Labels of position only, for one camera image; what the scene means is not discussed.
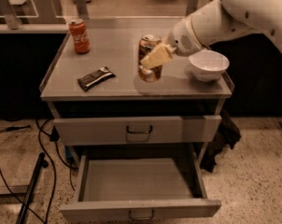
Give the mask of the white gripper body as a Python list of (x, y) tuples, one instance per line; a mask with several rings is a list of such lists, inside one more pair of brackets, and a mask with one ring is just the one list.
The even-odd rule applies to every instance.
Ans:
[(176, 23), (169, 31), (165, 42), (177, 56), (188, 57), (203, 49), (193, 30), (191, 16)]

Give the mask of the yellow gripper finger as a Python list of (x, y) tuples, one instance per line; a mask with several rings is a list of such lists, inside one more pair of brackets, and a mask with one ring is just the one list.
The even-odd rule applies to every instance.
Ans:
[(162, 42), (147, 54), (140, 63), (147, 69), (164, 65), (173, 60), (175, 51), (175, 47)]

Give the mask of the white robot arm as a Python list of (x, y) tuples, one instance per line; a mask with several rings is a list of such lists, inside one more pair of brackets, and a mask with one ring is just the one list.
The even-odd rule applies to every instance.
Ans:
[(212, 0), (177, 22), (141, 64), (154, 68), (251, 33), (265, 35), (282, 54), (282, 0)]

